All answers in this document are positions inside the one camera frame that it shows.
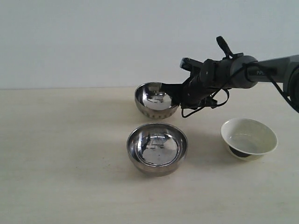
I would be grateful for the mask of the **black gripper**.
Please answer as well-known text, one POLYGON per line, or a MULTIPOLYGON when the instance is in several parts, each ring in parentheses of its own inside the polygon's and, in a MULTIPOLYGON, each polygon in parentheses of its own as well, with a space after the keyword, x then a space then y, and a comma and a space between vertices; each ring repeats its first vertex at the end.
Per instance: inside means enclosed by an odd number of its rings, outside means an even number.
POLYGON ((180 104, 181 109, 196 110, 199 108, 211 107, 212 109, 223 106, 223 103, 213 98, 217 88, 205 87, 199 79, 199 75, 189 76, 182 84, 161 84, 161 90, 172 100, 173 104, 180 104))

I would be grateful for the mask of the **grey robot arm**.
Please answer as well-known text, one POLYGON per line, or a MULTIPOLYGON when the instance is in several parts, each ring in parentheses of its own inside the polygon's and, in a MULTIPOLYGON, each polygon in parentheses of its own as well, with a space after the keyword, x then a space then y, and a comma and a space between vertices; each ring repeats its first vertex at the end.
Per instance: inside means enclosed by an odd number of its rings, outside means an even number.
POLYGON ((162 84, 161 89, 182 109, 197 112, 205 107, 216 108, 220 104, 214 97, 221 90, 228 93, 230 89, 249 89, 259 82, 269 82, 292 109, 299 110, 298 55, 257 61, 252 56, 236 54, 203 63, 183 58, 180 67, 190 76, 181 84, 162 84))

